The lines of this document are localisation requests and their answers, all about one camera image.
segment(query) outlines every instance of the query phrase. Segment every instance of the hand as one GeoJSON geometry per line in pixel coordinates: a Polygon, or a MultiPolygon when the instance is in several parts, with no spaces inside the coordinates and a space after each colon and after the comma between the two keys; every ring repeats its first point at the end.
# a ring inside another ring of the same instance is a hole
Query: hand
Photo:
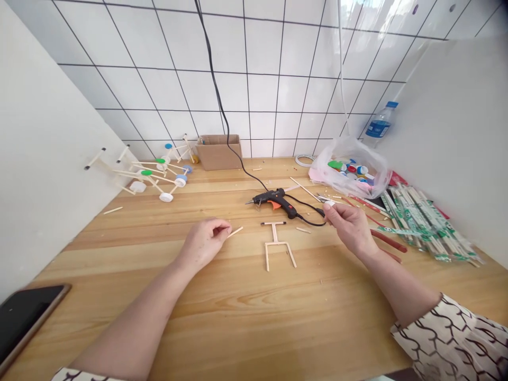
{"type": "Polygon", "coordinates": [[[231,233],[231,224],[217,218],[209,218],[195,224],[175,262],[186,270],[198,273],[217,255],[231,233]]]}
{"type": "Polygon", "coordinates": [[[373,255],[379,248],[370,234],[365,212],[349,205],[323,205],[325,221],[337,229],[337,235],[356,256],[373,255]]]}

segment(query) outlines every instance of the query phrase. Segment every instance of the black phone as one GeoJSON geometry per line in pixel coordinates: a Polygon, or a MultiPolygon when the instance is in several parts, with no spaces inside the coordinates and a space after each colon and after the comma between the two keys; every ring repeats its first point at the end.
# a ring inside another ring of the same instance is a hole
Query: black phone
{"type": "Polygon", "coordinates": [[[70,284],[24,289],[0,305],[0,378],[70,289],[70,284]]]}

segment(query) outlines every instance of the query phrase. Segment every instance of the patterned sleeve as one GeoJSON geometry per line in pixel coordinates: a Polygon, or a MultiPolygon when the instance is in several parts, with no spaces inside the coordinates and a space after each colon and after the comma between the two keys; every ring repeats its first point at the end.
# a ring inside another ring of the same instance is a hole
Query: patterned sleeve
{"type": "Polygon", "coordinates": [[[501,380],[508,376],[508,329],[443,295],[439,304],[392,336],[422,380],[501,380]]]}
{"type": "Polygon", "coordinates": [[[80,370],[61,368],[51,381],[122,381],[116,378],[97,376],[80,370]]]}

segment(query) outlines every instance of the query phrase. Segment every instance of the right hand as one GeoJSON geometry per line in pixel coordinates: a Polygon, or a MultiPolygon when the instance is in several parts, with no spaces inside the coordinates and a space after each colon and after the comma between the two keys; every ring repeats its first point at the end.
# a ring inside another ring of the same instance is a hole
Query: right hand
{"type": "Polygon", "coordinates": [[[340,203],[324,204],[323,209],[325,221],[337,229],[337,235],[353,254],[373,255],[379,250],[363,210],[340,203]]]}

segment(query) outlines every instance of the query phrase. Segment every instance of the wooden tabletop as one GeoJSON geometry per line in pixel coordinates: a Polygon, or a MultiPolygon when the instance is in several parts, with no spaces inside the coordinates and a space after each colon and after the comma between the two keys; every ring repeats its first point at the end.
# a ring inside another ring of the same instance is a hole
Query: wooden tabletop
{"type": "MultiPolygon", "coordinates": [[[[245,167],[262,168],[252,173],[269,189],[293,186],[292,176],[312,192],[338,194],[313,186],[307,169],[293,159],[245,159],[245,167]]],[[[122,192],[104,210],[123,209],[99,214],[33,282],[69,282],[72,290],[3,380],[50,380],[175,258],[191,226],[210,216],[243,230],[226,241],[179,299],[151,380],[357,381],[410,366],[389,333],[395,321],[389,304],[335,230],[290,221],[269,204],[260,210],[245,205],[259,193],[260,184],[242,170],[205,172],[200,165],[171,203],[161,202],[151,187],[137,196],[122,192]],[[298,267],[284,247],[270,247],[268,273],[264,242],[272,240],[272,232],[260,223],[276,221],[288,221],[277,227],[278,237],[289,242],[298,267]]],[[[302,189],[290,194],[322,205],[302,189]]],[[[322,221],[315,211],[294,205],[310,221],[322,221]]],[[[487,255],[487,265],[475,268],[378,244],[400,256],[424,283],[508,325],[508,271],[487,255]]]]}

